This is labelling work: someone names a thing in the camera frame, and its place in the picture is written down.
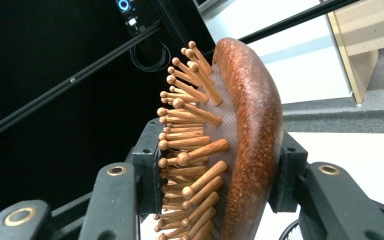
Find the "white wall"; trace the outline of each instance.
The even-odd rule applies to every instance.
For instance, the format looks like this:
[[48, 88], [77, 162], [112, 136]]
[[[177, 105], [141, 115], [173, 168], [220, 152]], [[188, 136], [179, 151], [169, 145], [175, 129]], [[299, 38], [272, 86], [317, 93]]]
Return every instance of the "white wall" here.
[[[204, 13], [214, 41], [241, 38], [319, 4], [318, 0], [228, 0]], [[351, 96], [325, 16], [249, 45], [270, 71], [282, 103]]]

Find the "metal rod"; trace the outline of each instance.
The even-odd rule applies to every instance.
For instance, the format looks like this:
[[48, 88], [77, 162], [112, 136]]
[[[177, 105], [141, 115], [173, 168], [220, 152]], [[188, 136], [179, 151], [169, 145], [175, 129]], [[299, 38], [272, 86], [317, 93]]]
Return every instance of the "metal rod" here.
[[357, 2], [359, 0], [330, 0], [327, 2], [322, 2], [317, 6], [309, 8], [303, 12], [300, 12], [292, 17], [284, 19], [280, 22], [277, 22], [273, 25], [270, 25], [266, 28], [258, 30], [254, 33], [251, 33], [245, 37], [239, 39], [239, 41], [250, 44], [252, 42], [258, 41], [262, 38], [268, 37], [275, 33], [281, 32], [288, 28], [294, 27], [298, 24], [311, 20], [313, 18], [319, 17], [323, 14], [338, 10], [339, 8], [348, 6], [351, 3]]
[[61, 82], [57, 86], [53, 87], [46, 93], [40, 95], [33, 101], [27, 103], [17, 111], [11, 113], [4, 119], [0, 120], [0, 134], [8, 129], [9, 127], [13, 126], [17, 122], [23, 120], [25, 117], [29, 116], [36, 110], [43, 107], [45, 104], [53, 100], [54, 98], [58, 97], [62, 93], [66, 92], [68, 89], [73, 87], [74, 85], [78, 84], [82, 80], [84, 80], [86, 77], [91, 75], [92, 73], [96, 72], [101, 67], [105, 66], [115, 58], [119, 57], [121, 54], [128, 51], [130, 48], [134, 47], [136, 44], [142, 42], [143, 40], [147, 39], [149, 36], [154, 34], [160, 29], [160, 22], [156, 22], [153, 25], [151, 25], [149, 28], [147, 28], [145, 31], [143, 31], [142, 34], [132, 38], [131, 40], [127, 41], [123, 45], [119, 46], [118, 48], [114, 49], [110, 53], [106, 54], [102, 58], [98, 59], [94, 63], [90, 64], [89, 66], [85, 67], [84, 69], [80, 70], [78, 73], [74, 74], [72, 77], [69, 77], [65, 81]]

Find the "black metal frame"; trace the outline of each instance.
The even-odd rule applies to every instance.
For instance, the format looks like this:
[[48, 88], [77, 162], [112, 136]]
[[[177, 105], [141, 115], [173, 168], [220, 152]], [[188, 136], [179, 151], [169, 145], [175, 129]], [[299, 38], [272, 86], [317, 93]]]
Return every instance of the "black metal frame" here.
[[[123, 163], [102, 168], [93, 192], [52, 212], [40, 200], [23, 201], [0, 213], [0, 239], [140, 239], [140, 218], [161, 212], [157, 119], [148, 122]], [[273, 212], [295, 212], [306, 240], [384, 239], [384, 205], [370, 200], [342, 168], [307, 164], [307, 152], [284, 134], [279, 168], [269, 203]], [[109, 171], [126, 172], [112, 176]], [[26, 207], [36, 216], [9, 227], [5, 219]]]

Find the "white surface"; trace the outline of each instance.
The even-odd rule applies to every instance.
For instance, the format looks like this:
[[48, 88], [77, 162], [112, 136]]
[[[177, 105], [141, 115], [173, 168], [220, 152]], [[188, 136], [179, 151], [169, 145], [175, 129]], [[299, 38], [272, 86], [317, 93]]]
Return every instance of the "white surface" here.
[[[230, 0], [203, 19], [217, 42], [241, 38], [317, 4], [318, 0]], [[282, 103], [351, 96], [329, 29], [321, 16], [249, 45], [273, 76]]]
[[[384, 134], [290, 133], [308, 152], [308, 162], [344, 168], [368, 197], [384, 204]], [[273, 214], [267, 206], [255, 239], [279, 239], [298, 213]], [[152, 217], [141, 225], [142, 239], [155, 239]]]

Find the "black background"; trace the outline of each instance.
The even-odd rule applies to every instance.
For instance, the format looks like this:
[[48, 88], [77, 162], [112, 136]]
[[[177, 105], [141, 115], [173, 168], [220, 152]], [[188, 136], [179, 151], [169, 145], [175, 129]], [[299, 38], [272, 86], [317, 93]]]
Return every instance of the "black background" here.
[[[193, 3], [174, 3], [190, 37], [211, 50]], [[178, 55], [168, 36], [163, 29], [149, 41]], [[129, 39], [115, 1], [0, 0], [0, 120]], [[0, 211], [30, 199], [55, 209], [90, 192], [99, 169], [123, 161], [156, 117], [165, 76], [124, 54], [3, 132]]]

